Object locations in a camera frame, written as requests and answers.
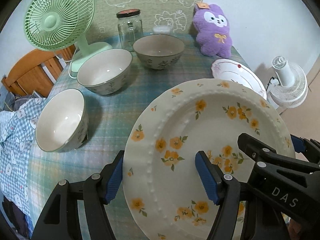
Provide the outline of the white standing fan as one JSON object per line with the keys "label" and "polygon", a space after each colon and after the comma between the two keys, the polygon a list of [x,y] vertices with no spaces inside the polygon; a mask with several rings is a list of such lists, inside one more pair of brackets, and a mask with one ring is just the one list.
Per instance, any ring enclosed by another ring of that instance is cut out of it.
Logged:
{"label": "white standing fan", "polygon": [[279,114],[300,106],[308,95],[308,82],[302,68],[283,56],[272,60],[272,76],[266,87],[267,99]]}

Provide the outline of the purple plush bunny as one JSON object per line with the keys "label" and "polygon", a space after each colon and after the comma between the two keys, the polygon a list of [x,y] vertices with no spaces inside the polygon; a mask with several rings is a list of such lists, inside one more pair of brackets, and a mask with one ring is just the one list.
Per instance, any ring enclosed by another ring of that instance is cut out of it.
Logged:
{"label": "purple plush bunny", "polygon": [[230,58],[232,47],[230,26],[218,5],[196,3],[193,25],[197,31],[196,42],[200,45],[203,55]]}

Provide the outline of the plaid tablecloth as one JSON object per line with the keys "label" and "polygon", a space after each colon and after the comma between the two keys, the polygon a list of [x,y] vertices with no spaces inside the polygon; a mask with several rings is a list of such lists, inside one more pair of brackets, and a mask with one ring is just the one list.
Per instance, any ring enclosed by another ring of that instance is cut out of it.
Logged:
{"label": "plaid tablecloth", "polygon": [[185,49],[176,64],[165,70],[146,68],[133,58],[125,85],[115,93],[100,96],[69,77],[64,70],[50,95],[70,88],[82,92],[89,117],[88,138],[80,148],[69,152],[44,152],[33,144],[27,175],[30,219],[36,224],[41,211],[61,179],[83,181],[100,172],[125,148],[137,118],[157,96],[179,83],[212,77],[213,57],[207,57],[189,34],[181,34]]}

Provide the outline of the blue checkered bedding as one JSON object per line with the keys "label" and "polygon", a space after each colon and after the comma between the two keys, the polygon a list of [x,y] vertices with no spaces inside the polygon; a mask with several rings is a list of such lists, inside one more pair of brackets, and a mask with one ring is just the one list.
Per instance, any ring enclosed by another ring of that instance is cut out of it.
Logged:
{"label": "blue checkered bedding", "polygon": [[30,215],[27,175],[31,146],[46,98],[31,98],[16,111],[1,111],[1,191]]}

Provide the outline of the wooden bed headboard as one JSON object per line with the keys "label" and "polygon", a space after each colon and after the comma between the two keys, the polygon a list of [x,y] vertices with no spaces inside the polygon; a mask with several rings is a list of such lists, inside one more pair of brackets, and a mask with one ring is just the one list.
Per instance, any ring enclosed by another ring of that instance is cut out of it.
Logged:
{"label": "wooden bed headboard", "polygon": [[25,96],[36,91],[47,97],[54,85],[50,76],[56,81],[63,70],[57,55],[60,54],[64,61],[69,61],[74,52],[74,45],[58,51],[35,49],[22,57],[12,67],[8,76],[1,79],[1,83],[14,94]]}

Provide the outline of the beaded yellow flower plate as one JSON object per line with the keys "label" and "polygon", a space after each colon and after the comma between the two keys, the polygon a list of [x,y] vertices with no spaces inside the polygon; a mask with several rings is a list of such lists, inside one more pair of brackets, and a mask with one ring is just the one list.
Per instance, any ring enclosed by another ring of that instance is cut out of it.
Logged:
{"label": "beaded yellow flower plate", "polygon": [[219,79],[181,83],[153,100],[126,143],[123,189],[132,216],[149,239],[206,239],[218,207],[195,167],[203,151],[238,181],[254,161],[238,148],[247,133],[278,154],[294,157],[290,133],[259,94]]}

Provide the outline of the green cartoon wall mat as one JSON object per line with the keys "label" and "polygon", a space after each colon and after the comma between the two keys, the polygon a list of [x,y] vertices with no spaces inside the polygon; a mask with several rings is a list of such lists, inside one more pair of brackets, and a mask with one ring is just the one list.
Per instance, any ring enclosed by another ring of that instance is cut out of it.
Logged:
{"label": "green cartoon wall mat", "polygon": [[118,34],[116,14],[122,10],[139,9],[143,31],[156,25],[168,25],[173,33],[191,33],[197,2],[202,0],[95,0],[95,14],[86,33],[89,43]]}

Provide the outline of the glass jar black lid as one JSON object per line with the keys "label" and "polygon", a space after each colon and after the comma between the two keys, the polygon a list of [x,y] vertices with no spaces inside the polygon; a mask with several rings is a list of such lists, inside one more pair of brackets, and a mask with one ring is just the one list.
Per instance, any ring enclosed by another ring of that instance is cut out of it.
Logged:
{"label": "glass jar black lid", "polygon": [[121,47],[133,51],[133,44],[143,37],[140,9],[127,9],[116,13]]}

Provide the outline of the green desk fan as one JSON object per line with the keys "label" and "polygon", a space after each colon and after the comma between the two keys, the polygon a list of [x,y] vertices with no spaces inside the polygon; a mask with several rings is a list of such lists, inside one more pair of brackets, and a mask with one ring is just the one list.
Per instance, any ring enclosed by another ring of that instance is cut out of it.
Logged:
{"label": "green desk fan", "polygon": [[33,0],[25,14],[24,33],[35,48],[58,51],[73,44],[69,73],[72,78],[85,61],[112,49],[106,42],[88,44],[86,32],[93,21],[95,0]]}

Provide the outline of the cotton swab container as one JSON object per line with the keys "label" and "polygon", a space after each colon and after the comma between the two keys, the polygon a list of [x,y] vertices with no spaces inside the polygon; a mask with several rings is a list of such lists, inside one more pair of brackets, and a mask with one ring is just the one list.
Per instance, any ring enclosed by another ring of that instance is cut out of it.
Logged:
{"label": "cotton swab container", "polygon": [[170,35],[171,34],[171,26],[156,25],[153,27],[152,31],[153,31],[153,34]]}

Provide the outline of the red pattern white plate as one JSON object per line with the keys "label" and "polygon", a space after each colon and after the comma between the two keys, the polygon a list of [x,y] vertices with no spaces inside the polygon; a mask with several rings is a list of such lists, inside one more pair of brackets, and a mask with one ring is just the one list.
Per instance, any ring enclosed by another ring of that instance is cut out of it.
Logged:
{"label": "red pattern white plate", "polygon": [[239,83],[267,100],[263,83],[243,64],[229,59],[218,59],[212,63],[211,70],[214,78]]}

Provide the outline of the floral ceramic bowl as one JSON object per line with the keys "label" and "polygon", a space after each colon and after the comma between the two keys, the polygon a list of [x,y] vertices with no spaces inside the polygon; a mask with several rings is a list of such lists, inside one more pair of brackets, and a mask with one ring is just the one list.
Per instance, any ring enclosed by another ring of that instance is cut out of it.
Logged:
{"label": "floral ceramic bowl", "polygon": [[37,145],[44,152],[68,152],[87,138],[88,113],[84,95],[67,89],[52,97],[43,108],[35,131]]}
{"label": "floral ceramic bowl", "polygon": [[84,62],[77,82],[95,94],[112,94],[125,85],[132,59],[132,54],[124,49],[102,51]]}
{"label": "floral ceramic bowl", "polygon": [[184,42],[164,34],[144,36],[133,44],[140,62],[147,68],[164,70],[173,66],[184,52]]}

